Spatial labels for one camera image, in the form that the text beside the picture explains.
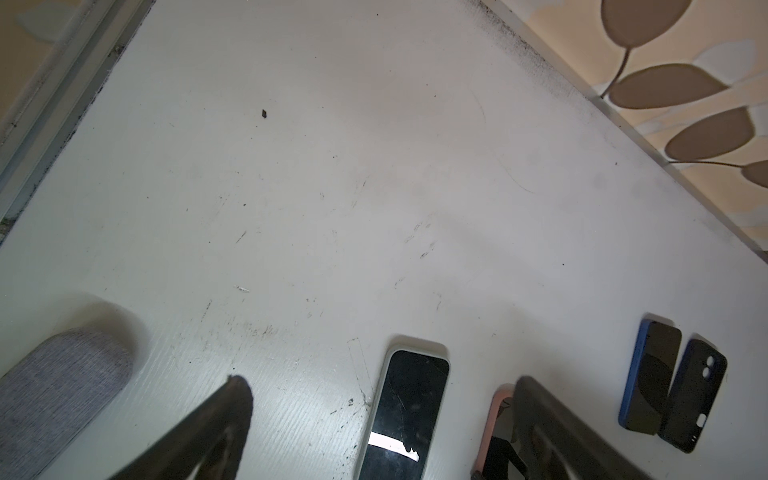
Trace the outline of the black phone case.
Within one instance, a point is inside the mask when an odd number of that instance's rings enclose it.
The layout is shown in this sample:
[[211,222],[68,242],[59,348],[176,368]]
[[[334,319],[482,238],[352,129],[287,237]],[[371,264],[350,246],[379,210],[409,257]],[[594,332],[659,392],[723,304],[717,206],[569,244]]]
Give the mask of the black phone case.
[[724,380],[727,358],[709,342],[691,338],[673,379],[658,435],[691,453]]

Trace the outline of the black phone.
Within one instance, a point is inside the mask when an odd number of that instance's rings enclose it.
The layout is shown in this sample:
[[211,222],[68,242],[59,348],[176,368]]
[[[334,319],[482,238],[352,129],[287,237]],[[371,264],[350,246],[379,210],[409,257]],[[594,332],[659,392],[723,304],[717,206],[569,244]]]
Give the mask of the black phone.
[[681,339],[681,331],[667,321],[645,317],[640,322],[618,413],[624,429],[659,432]]
[[357,479],[421,479],[450,372],[449,361],[415,347],[388,352],[363,434]]

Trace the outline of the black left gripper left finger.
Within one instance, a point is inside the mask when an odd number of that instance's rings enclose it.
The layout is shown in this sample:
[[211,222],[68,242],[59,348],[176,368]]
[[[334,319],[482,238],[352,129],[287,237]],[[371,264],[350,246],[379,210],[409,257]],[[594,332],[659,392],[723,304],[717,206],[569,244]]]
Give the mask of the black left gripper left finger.
[[230,376],[115,479],[234,479],[253,413],[246,379]]

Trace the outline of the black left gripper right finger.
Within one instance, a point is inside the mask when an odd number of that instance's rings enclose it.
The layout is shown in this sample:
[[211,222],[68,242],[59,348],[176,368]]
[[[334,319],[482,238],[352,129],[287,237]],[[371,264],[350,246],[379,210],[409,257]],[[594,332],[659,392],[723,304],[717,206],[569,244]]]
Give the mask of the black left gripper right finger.
[[531,376],[511,400],[517,479],[647,479],[635,466]]

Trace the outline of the grey fabric pouch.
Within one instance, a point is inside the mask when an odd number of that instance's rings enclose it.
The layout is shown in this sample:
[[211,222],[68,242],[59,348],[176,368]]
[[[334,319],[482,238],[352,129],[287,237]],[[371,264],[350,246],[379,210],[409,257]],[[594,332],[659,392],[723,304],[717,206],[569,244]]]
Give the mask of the grey fabric pouch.
[[99,330],[68,330],[31,351],[1,378],[1,477],[37,478],[132,370],[132,353]]

